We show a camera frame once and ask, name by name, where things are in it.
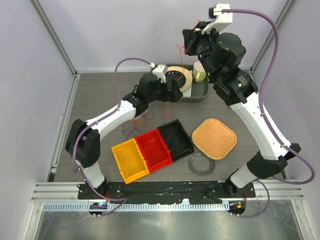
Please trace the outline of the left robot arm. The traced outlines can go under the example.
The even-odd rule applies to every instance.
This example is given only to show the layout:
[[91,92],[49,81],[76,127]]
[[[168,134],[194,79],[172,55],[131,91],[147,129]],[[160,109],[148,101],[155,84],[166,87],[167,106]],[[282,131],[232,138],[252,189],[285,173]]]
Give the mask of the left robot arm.
[[83,173],[93,198],[100,200],[107,192],[107,180],[98,164],[101,140],[119,125],[144,114],[150,103],[176,103],[183,96],[179,89],[181,76],[169,72],[165,78],[162,83],[153,73],[145,73],[116,106],[90,120],[77,119],[72,123],[65,150],[72,157],[74,171]]

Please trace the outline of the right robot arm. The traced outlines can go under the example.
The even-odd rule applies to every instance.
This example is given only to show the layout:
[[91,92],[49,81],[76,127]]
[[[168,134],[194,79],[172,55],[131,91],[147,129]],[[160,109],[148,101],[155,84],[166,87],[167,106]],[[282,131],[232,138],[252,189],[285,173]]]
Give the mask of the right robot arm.
[[240,117],[253,136],[259,151],[241,168],[232,173],[226,184],[226,193],[233,198],[243,193],[244,187],[255,179],[267,179],[279,174],[294,158],[291,151],[299,153],[298,143],[289,142],[274,127],[280,141],[268,128],[266,110],[259,105],[258,87],[252,77],[239,67],[246,54],[241,39],[233,33],[219,33],[212,28],[202,30],[208,22],[200,21],[193,29],[183,29],[185,54],[196,56],[202,64],[209,83],[225,104]]

